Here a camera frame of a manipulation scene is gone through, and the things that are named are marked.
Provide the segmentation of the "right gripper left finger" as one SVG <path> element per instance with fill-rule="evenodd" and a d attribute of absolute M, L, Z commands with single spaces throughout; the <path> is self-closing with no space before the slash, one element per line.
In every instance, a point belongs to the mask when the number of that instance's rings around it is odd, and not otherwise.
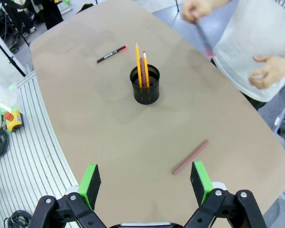
<path fill-rule="evenodd" d="M 76 222 L 81 228 L 107 228 L 94 212 L 101 185 L 98 165 L 88 165 L 78 190 L 60 199 L 43 196 L 31 219 L 31 228 L 65 228 Z"/>

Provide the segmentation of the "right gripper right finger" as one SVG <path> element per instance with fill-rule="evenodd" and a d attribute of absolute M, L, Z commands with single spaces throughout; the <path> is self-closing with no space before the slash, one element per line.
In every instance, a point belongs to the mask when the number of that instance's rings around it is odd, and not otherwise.
<path fill-rule="evenodd" d="M 190 181 L 199 207 L 184 226 L 177 228 L 212 228 L 217 218 L 226 219 L 231 228 L 267 228 L 251 191 L 232 194 L 215 188 L 201 161 L 192 163 Z"/>

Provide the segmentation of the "maroon pen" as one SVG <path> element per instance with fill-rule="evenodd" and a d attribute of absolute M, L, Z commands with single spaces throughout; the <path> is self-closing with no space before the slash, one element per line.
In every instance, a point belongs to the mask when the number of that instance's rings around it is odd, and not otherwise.
<path fill-rule="evenodd" d="M 145 67 L 144 67 L 144 58 L 140 58 L 140 67 L 141 67 L 141 78 L 142 78 L 142 86 L 147 87 Z"/>
<path fill-rule="evenodd" d="M 179 173 L 190 161 L 192 161 L 207 145 L 209 141 L 203 141 L 175 170 L 173 170 L 172 174 L 176 175 Z"/>

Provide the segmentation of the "yellow pencil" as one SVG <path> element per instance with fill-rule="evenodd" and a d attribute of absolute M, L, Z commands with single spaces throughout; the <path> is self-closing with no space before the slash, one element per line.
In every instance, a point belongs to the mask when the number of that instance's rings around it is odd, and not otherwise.
<path fill-rule="evenodd" d="M 142 81 L 142 72 L 141 72 L 141 64 L 140 64 L 140 53 L 139 53 L 139 46 L 137 42 L 135 43 L 135 53 L 136 53 L 136 62 L 137 62 L 138 82 L 139 82 L 139 87 L 142 88 L 143 81 Z"/>
<path fill-rule="evenodd" d="M 148 63 L 147 63 L 146 51 L 143 51 L 143 63 L 144 63 L 144 70 L 145 70 L 146 86 L 147 86 L 147 87 L 150 87 L 149 70 L 148 70 Z"/>

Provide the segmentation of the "black marker with red cap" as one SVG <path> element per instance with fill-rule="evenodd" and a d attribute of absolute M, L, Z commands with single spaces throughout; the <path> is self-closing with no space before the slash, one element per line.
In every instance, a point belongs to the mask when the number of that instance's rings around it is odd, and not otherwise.
<path fill-rule="evenodd" d="M 105 55 L 104 57 L 101 57 L 101 58 L 98 59 L 96 62 L 97 62 L 97 63 L 100 63 L 100 62 L 102 62 L 102 61 L 108 59 L 109 57 L 111 57 L 111 56 L 113 56 L 113 55 L 115 55 L 115 54 L 117 54 L 117 53 L 119 53 L 119 52 L 125 51 L 126 49 L 127 49 L 127 45 L 124 45 L 124 46 L 122 46 L 122 47 L 120 47 L 120 48 L 118 48 L 118 49 L 116 49 L 116 50 L 114 50 L 114 51 L 108 53 L 108 54 Z"/>

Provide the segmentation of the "grey pen with pink end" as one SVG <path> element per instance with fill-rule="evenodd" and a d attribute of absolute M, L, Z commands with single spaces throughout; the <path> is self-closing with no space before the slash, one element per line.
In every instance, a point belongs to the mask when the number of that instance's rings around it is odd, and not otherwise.
<path fill-rule="evenodd" d="M 197 27 L 198 34 L 203 44 L 205 54 L 209 58 L 212 58 L 212 59 L 216 58 L 216 56 L 213 53 L 212 46 L 209 42 L 209 39 L 207 38 L 205 32 L 203 31 L 201 27 L 201 24 L 198 21 L 196 22 L 196 27 Z"/>

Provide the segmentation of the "black mesh pen holder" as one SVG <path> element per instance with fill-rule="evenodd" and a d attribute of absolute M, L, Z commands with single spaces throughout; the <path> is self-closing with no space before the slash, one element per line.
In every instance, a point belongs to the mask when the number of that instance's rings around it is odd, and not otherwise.
<path fill-rule="evenodd" d="M 150 64 L 148 64 L 148 71 L 150 87 L 139 87 L 137 67 L 135 67 L 130 73 L 130 81 L 133 87 L 133 96 L 138 103 L 144 105 L 150 105 L 156 102 L 160 95 L 160 72 L 155 66 Z"/>

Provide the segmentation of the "person's left hand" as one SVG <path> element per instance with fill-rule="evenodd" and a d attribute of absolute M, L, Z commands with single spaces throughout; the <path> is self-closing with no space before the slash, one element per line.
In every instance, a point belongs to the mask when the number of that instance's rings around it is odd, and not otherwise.
<path fill-rule="evenodd" d="M 264 62 L 262 68 L 249 74 L 249 83 L 257 89 L 268 89 L 285 77 L 285 57 L 268 55 L 253 57 L 253 60 Z"/>

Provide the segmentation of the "person's right hand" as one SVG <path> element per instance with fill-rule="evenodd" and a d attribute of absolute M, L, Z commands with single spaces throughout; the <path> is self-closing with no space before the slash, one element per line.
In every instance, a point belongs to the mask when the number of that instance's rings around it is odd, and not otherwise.
<path fill-rule="evenodd" d="M 186 0 L 183 4 L 183 19 L 191 24 L 209 15 L 214 9 L 220 7 L 220 0 Z"/>

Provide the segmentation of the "ribbed aluminium table base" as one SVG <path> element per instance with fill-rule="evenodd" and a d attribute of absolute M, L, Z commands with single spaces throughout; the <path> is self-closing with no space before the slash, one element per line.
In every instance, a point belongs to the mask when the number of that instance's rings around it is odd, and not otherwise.
<path fill-rule="evenodd" d="M 36 73 L 17 87 L 24 125 L 9 133 L 8 149 L 0 157 L 0 228 L 17 210 L 33 214 L 42 196 L 59 199 L 78 185 L 51 125 Z"/>

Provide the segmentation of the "yellow emergency stop box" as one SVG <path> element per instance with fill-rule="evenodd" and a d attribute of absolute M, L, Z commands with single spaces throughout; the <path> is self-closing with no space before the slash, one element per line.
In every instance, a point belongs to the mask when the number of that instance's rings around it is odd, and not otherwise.
<path fill-rule="evenodd" d="M 15 132 L 23 126 L 23 115 L 19 110 L 4 113 L 6 119 L 6 127 L 10 132 Z"/>

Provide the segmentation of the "person in white t-shirt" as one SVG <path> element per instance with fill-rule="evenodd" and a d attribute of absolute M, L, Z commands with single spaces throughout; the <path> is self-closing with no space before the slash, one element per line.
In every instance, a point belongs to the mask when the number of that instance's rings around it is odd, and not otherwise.
<path fill-rule="evenodd" d="M 285 57 L 285 0 L 239 0 L 214 54 L 216 67 L 255 109 L 263 107 L 284 87 L 285 77 L 260 90 L 249 83 L 249 74 L 264 65 L 253 57 Z"/>

